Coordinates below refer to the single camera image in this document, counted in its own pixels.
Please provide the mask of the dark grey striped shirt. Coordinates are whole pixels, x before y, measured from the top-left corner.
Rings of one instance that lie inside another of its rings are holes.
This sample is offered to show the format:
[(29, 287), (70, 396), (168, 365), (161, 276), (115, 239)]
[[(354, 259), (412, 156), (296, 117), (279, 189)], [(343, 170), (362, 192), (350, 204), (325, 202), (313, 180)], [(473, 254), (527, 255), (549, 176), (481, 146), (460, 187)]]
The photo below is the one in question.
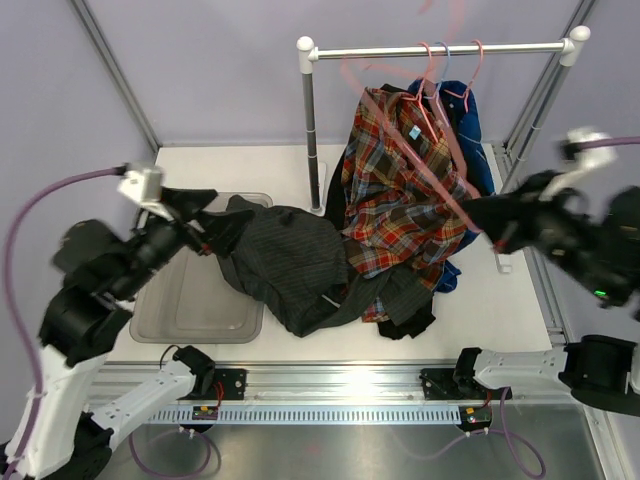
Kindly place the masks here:
[(414, 271), (394, 266), (365, 278), (348, 264), (330, 221), (240, 195), (229, 198), (226, 210), (255, 216), (234, 251), (218, 260), (224, 279), (263, 303), (294, 336), (371, 320), (381, 336), (399, 340), (434, 323), (433, 295)]

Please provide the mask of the light blue hanger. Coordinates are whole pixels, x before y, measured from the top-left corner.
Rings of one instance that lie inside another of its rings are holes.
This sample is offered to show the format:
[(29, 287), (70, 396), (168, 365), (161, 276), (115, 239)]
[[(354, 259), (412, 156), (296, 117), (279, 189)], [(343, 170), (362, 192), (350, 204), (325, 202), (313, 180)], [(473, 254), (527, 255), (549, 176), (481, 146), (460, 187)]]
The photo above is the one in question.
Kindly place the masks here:
[(446, 80), (450, 62), (451, 62), (451, 52), (448, 44), (444, 41), (436, 42), (436, 45), (441, 46), (444, 49), (444, 53), (446, 54), (446, 62), (444, 64), (444, 67), (442, 68), (438, 82), (435, 84), (434, 95), (433, 95), (433, 100), (439, 102), (442, 83)]

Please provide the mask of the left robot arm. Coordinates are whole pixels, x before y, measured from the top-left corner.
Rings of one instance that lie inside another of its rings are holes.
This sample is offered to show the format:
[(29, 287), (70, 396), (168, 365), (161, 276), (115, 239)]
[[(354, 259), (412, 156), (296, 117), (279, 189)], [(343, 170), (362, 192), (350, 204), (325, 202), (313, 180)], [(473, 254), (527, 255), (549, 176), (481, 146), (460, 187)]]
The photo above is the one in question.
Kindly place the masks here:
[(149, 380), (107, 407), (85, 405), (94, 378), (132, 313), (127, 303), (180, 251), (222, 256), (232, 251), (253, 212), (212, 213), (213, 190), (165, 189), (167, 216), (151, 214), (128, 239), (104, 222), (73, 225), (53, 265), (61, 289), (49, 302), (31, 353), (36, 380), (19, 427), (3, 445), (4, 476), (93, 479), (138, 426), (170, 403), (222, 388), (214, 361), (186, 346)]

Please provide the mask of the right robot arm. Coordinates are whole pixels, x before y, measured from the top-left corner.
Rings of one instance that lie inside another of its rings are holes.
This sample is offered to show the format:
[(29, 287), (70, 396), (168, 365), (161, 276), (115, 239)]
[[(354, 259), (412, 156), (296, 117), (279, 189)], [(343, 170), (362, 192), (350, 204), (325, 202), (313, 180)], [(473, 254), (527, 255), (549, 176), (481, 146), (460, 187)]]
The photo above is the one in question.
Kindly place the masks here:
[(458, 393), (520, 388), (559, 390), (600, 410), (638, 416), (639, 343), (620, 329), (598, 326), (614, 308), (638, 319), (639, 189), (615, 194), (600, 219), (567, 208), (578, 191), (564, 187), (544, 199), (559, 175), (544, 171), (515, 191), (464, 202), (463, 209), (505, 254), (535, 251), (566, 280), (549, 287), (562, 311), (568, 342), (541, 352), (461, 351), (452, 374)]

